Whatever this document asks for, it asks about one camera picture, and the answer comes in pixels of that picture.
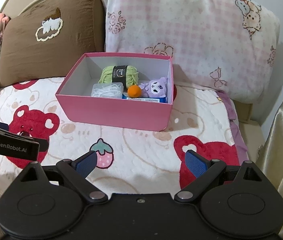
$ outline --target bedspread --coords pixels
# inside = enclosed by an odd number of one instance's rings
[[[245,145],[234,143],[225,95],[176,86],[168,127],[151,132],[70,121],[55,97],[62,81],[40,79],[1,89],[0,122],[9,124],[10,132],[49,141],[48,151],[38,156],[42,165],[95,150],[97,168],[87,180],[109,196],[112,192],[175,194],[195,179],[184,162],[188,149],[229,165],[248,159]],[[27,163],[0,155],[0,195]]]

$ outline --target black robotic gripper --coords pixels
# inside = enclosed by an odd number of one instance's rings
[[[185,161],[197,179],[174,199],[108,199],[85,179],[97,164],[93,151],[56,166],[31,162],[0,198],[3,240],[281,239],[283,199],[253,162],[227,166],[191,150]]]

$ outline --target brown pillow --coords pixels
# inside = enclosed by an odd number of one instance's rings
[[[45,0],[10,20],[3,34],[0,86],[64,77],[85,52],[104,51],[101,0]]]

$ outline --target triangular cutout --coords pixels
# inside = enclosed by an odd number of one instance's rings
[[[21,179],[21,182],[38,180],[35,168],[30,168],[24,177]]]
[[[262,179],[257,175],[256,171],[252,167],[246,169],[244,179],[253,181],[262,181]]]

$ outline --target green yarn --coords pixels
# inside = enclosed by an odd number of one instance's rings
[[[100,80],[98,83],[111,83],[112,74],[114,66],[105,67],[102,71]],[[127,66],[126,71],[126,87],[129,88],[132,85],[138,84],[138,72],[137,69],[133,66]]]

